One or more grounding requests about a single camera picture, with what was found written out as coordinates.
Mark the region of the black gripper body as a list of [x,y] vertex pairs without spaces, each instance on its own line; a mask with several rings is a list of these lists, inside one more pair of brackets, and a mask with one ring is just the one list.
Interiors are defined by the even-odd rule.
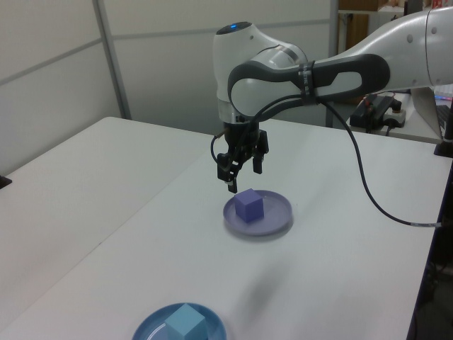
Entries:
[[253,150],[258,144],[260,130],[258,123],[231,124],[224,123],[225,140],[228,144],[228,154],[234,155],[238,149],[239,152],[235,159],[250,159]]

